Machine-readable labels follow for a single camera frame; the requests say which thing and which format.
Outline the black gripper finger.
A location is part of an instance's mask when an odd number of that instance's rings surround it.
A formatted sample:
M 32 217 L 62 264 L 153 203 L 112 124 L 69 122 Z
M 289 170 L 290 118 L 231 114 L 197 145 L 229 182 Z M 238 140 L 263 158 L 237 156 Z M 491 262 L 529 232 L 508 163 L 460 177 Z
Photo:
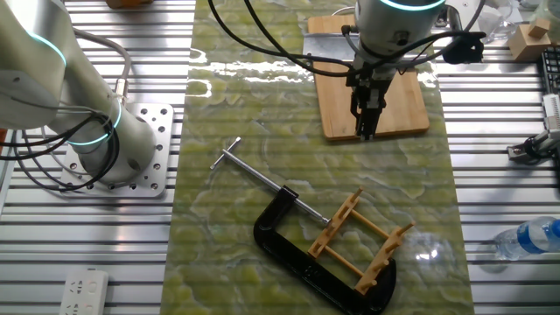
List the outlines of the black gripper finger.
M 364 102 L 364 91 L 362 89 L 355 89 L 352 92 L 352 114 L 356 119 L 356 135 L 358 137 L 364 137 L 364 121 L 363 121 L 363 102 Z
M 376 132 L 381 113 L 385 108 L 384 94 L 371 95 L 367 101 L 365 139 L 370 140 Z

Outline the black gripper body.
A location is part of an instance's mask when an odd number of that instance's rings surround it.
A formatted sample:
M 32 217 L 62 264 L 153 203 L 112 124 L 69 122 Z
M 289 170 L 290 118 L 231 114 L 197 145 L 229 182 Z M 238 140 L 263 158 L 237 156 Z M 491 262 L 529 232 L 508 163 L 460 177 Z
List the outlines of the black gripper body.
M 384 104 L 385 95 L 395 77 L 395 69 L 378 66 L 371 69 L 372 63 L 355 55 L 353 69 L 358 74 L 346 77 L 346 85 L 352 89 L 353 98 L 358 104 Z

